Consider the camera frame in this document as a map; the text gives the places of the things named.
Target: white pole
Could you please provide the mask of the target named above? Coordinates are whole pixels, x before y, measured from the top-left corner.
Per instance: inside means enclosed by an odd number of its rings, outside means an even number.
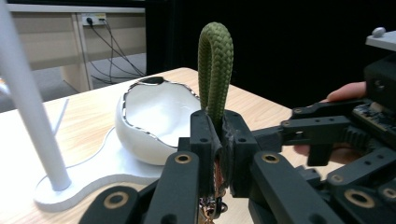
[[[52,189],[67,189],[71,181],[6,0],[0,0],[0,74],[35,145]]]

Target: bowl rim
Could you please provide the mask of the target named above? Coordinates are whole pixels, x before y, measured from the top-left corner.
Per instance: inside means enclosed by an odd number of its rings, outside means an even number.
[[[133,124],[130,123],[130,122],[128,121],[128,119],[126,118],[126,97],[127,97],[127,95],[130,93],[130,91],[131,91],[134,87],[139,86],[139,85],[145,85],[145,86],[158,86],[158,85],[161,85],[161,84],[163,84],[163,83],[175,84],[175,85],[184,87],[185,89],[187,89],[187,90],[190,92],[190,94],[191,94],[193,97],[195,97],[195,99],[198,100],[198,102],[200,102],[200,97],[199,97],[199,95],[196,94],[195,91],[193,91],[189,86],[187,86],[187,85],[185,85],[185,84],[183,84],[183,83],[179,83],[179,82],[175,82],[175,81],[170,81],[170,80],[167,80],[167,79],[165,79],[165,78],[163,78],[163,77],[146,77],[146,78],[139,79],[138,81],[136,81],[135,83],[133,83],[133,84],[128,88],[128,91],[126,91],[126,92],[122,95],[121,102],[120,102],[120,104],[121,104],[121,111],[120,111],[120,112],[121,112],[121,115],[120,115],[120,116],[121,116],[121,119],[122,119],[122,121],[124,122],[124,124],[126,124],[126,125],[129,126],[130,128],[136,129],[136,130],[138,130],[139,132],[143,132],[143,133],[147,134],[148,136],[152,137],[154,140],[159,141],[159,142],[163,143],[163,144],[166,145],[166,146],[169,146],[169,147],[172,147],[172,148],[177,148],[177,146],[174,146],[174,147],[173,147],[173,146],[170,146],[169,144],[166,144],[164,141],[161,140],[161,138],[159,138],[159,137],[158,137],[157,135],[155,135],[154,133],[151,133],[150,131],[148,131],[148,130],[146,130],[146,129],[144,129],[144,128],[141,128],[141,127],[138,127],[138,126],[136,126],[136,125],[133,125]]]

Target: human hand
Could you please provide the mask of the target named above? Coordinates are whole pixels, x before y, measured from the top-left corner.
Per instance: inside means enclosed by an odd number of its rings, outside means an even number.
[[[366,83],[365,82],[353,82],[346,84],[336,91],[332,91],[326,99],[321,102],[333,102],[333,101],[343,101],[343,100],[351,100],[351,99],[359,99],[364,97],[366,94]],[[309,155],[309,146],[301,145],[294,146],[294,150],[298,154],[302,154],[305,156]],[[361,154],[350,145],[345,143],[335,143],[333,145],[333,152],[330,157],[331,161],[339,162],[339,163],[349,163],[351,161],[359,158]]]

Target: wall outlet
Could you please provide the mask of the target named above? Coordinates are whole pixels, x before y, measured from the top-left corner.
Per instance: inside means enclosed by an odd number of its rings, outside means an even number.
[[[82,25],[90,25],[87,22],[88,18],[92,19],[92,25],[105,25],[103,21],[106,19],[106,13],[81,13],[82,16]]]

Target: table surface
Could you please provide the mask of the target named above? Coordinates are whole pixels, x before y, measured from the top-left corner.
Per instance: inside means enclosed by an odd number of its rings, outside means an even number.
[[[197,72],[189,68],[154,76],[186,84],[199,93]],[[68,97],[69,103],[56,134],[66,166],[86,160],[100,148],[105,135],[114,127],[116,104],[132,83],[134,81],[123,82]],[[50,119],[56,118],[62,104],[62,99],[44,103]],[[239,113],[251,131],[276,126],[291,113],[282,105],[235,86],[229,88],[225,108]],[[111,184],[94,191],[70,209],[58,213],[43,212],[35,206],[33,198],[36,185],[46,174],[18,111],[0,114],[0,124],[0,223],[78,223],[94,198],[105,189],[115,185],[138,190],[145,187],[134,183]],[[284,147],[281,154],[295,167],[306,162],[306,157],[296,154],[291,147]],[[340,166],[330,162],[326,167],[316,168],[325,177]],[[235,199],[228,191],[223,201],[229,210],[215,223],[252,223],[248,199]]]

